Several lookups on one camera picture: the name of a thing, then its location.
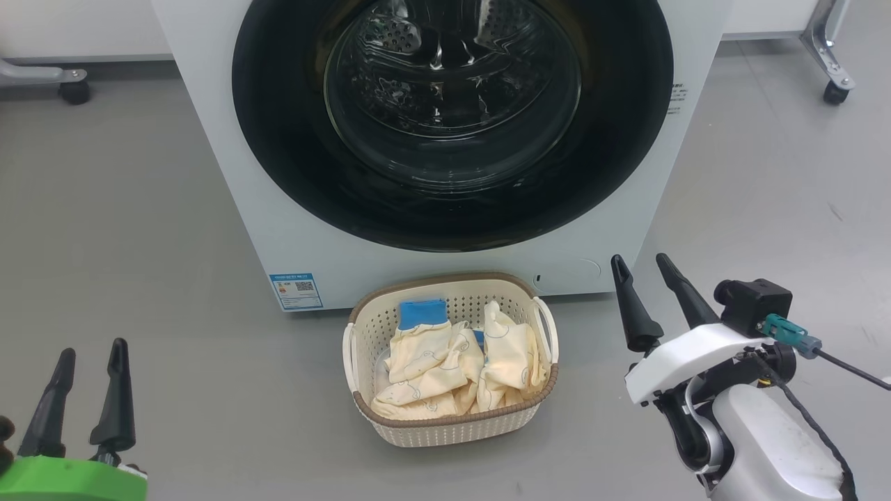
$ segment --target clothes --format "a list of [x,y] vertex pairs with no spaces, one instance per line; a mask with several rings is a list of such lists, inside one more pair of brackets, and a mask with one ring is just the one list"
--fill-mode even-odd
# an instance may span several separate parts
[[483,334],[485,356],[467,322],[397,329],[385,360],[390,385],[370,407],[390,419],[433,419],[521,404],[544,388],[548,373],[532,327],[517,325],[492,301]]
[[[397,331],[390,341],[388,366],[392,384],[378,394],[371,408],[390,419],[466,414],[477,397],[479,373],[483,368],[483,352],[473,331],[467,322],[419,327],[428,328]],[[449,333],[445,354],[436,357],[438,351],[434,349],[445,333]],[[419,347],[432,349],[421,351]],[[412,378],[398,379],[407,375]]]
[[486,349],[486,335],[482,331],[473,331],[473,335],[477,337],[479,349]]
[[405,301],[399,304],[399,326],[397,328],[407,331],[421,324],[444,324],[448,322],[446,309],[446,302],[443,300]]
[[528,324],[517,325],[496,301],[486,305],[484,322],[486,366],[479,376],[479,410],[519,404],[543,390],[548,373],[538,353],[535,330]]

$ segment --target door glass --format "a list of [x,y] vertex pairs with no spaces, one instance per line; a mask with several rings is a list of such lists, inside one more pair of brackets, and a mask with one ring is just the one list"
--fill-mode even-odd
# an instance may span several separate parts
[[528,0],[379,0],[331,53],[325,99],[363,162],[424,191],[516,178],[562,137],[578,58]]

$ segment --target caster wheel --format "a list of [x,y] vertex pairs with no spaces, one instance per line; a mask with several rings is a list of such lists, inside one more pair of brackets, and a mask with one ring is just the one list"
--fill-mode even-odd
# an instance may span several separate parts
[[59,84],[59,95],[68,104],[83,104],[90,100],[90,85],[86,80]]
[[847,99],[847,94],[851,92],[848,89],[843,89],[832,82],[829,82],[826,85],[826,90],[823,92],[823,101],[827,104],[840,105],[845,102]]
[[6,442],[15,433],[15,425],[5,415],[0,415],[0,443]]

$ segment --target laundry basket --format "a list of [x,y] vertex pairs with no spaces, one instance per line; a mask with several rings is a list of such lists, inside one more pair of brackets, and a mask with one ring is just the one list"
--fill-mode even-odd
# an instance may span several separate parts
[[[511,407],[478,414],[399,421],[376,414],[369,407],[377,391],[374,366],[389,348],[399,325],[399,304],[408,300],[445,300],[449,320],[483,324],[483,310],[498,301],[504,314],[518,324],[529,324],[538,334],[538,350],[550,362],[550,376],[534,398]],[[343,333],[343,366],[359,411],[387,442],[404,448],[444,446],[487,439],[514,431],[532,419],[557,382],[557,329],[551,311],[532,288],[504,273],[446,275],[402,283],[374,292],[353,308]]]

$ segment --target blue cuff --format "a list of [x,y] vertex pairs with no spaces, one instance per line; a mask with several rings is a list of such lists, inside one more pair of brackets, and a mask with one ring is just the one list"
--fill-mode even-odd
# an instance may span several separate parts
[[479,345],[479,348],[480,348],[480,349],[485,349],[485,348],[483,348],[483,347],[486,346],[486,335],[483,334],[482,331],[474,331],[473,334],[474,334],[475,336],[477,336],[477,344]]
[[406,301],[399,304],[400,331],[407,331],[421,324],[439,325],[446,322],[448,315],[446,302],[443,300]]

